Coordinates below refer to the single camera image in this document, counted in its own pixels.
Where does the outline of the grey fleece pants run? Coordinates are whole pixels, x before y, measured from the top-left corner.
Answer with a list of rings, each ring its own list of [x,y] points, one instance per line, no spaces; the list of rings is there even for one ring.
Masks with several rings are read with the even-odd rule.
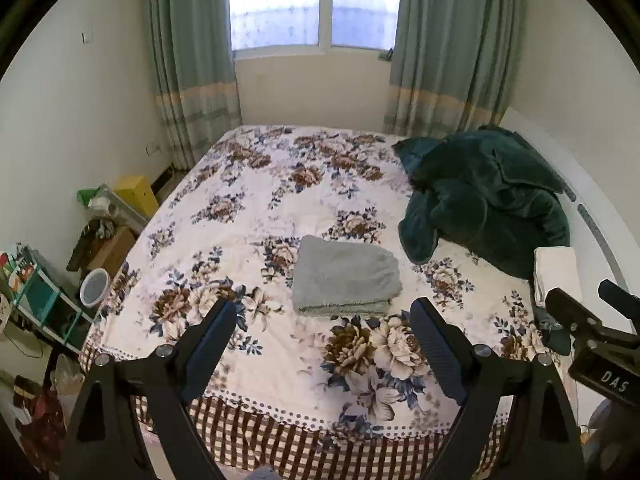
[[[299,315],[382,315],[401,291],[398,261],[378,245],[310,235],[300,241],[292,281]]]

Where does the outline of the dark folded clothes stack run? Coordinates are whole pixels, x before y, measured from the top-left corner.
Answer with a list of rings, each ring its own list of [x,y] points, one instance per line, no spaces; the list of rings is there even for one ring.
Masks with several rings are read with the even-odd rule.
[[[560,323],[556,322],[556,319],[545,308],[533,306],[533,309],[542,343],[560,356],[568,356],[572,350],[570,334]]]

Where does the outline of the white headboard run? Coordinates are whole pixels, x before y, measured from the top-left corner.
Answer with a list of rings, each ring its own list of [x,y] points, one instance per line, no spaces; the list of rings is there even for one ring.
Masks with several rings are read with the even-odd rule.
[[[634,326],[600,299],[598,287],[610,280],[639,293],[639,246],[613,204],[586,170],[543,128],[510,107],[501,125],[519,133],[563,181],[560,202],[570,224],[582,304],[605,326],[632,333]]]

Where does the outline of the white waste bin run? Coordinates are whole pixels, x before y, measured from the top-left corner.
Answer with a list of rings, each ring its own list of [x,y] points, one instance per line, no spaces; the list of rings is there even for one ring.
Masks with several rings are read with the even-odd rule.
[[[110,285],[111,277],[107,270],[102,268],[91,270],[80,285],[81,303],[88,309],[98,306],[107,294]]]

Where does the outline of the teal white shelf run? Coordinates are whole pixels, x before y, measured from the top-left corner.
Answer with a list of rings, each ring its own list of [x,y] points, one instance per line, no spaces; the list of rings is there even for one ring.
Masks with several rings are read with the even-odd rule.
[[[28,246],[1,251],[1,292],[9,318],[24,321],[61,351],[79,356],[93,315],[52,278]]]

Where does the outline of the brown cardboard box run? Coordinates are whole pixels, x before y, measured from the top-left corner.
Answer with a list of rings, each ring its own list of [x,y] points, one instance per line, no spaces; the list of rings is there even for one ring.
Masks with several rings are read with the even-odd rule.
[[[81,278],[96,269],[103,269],[111,277],[124,264],[136,237],[128,226],[118,226],[112,219],[91,219],[80,233],[80,237],[66,264],[66,271],[79,272]]]

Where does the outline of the dark green fleece robe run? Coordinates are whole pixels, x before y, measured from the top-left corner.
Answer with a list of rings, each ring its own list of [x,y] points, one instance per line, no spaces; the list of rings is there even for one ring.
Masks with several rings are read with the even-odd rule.
[[[442,140],[408,138],[393,150],[412,187],[398,224],[412,263],[427,263],[449,240],[528,280],[537,248],[570,244],[562,181],[518,133],[484,126]]]

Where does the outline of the yellow box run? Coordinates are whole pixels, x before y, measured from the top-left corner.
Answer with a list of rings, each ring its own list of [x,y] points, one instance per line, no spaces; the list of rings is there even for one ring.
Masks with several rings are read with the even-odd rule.
[[[118,180],[114,192],[129,206],[146,218],[158,211],[157,199],[149,180],[145,176],[125,176]]]

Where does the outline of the right green curtain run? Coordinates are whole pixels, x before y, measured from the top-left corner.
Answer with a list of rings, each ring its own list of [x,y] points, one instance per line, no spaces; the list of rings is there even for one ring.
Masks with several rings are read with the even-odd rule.
[[[443,138],[501,122],[526,0],[400,0],[384,130]]]

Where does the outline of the green curtain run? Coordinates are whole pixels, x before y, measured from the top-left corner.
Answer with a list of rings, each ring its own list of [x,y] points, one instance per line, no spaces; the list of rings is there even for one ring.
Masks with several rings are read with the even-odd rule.
[[[400,0],[384,130],[443,138],[501,122],[526,0]]]
[[[188,170],[242,122],[229,0],[148,0],[148,27],[168,153]]]

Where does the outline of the left green curtain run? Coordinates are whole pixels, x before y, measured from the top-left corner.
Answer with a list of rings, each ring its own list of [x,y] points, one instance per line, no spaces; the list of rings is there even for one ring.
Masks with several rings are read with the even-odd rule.
[[[148,27],[168,153],[188,170],[242,122],[229,0],[148,0]]]

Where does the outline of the window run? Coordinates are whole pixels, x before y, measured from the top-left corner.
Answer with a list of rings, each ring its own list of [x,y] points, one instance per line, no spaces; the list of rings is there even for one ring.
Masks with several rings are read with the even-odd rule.
[[[395,42],[399,0],[230,0],[237,58],[384,52]]]

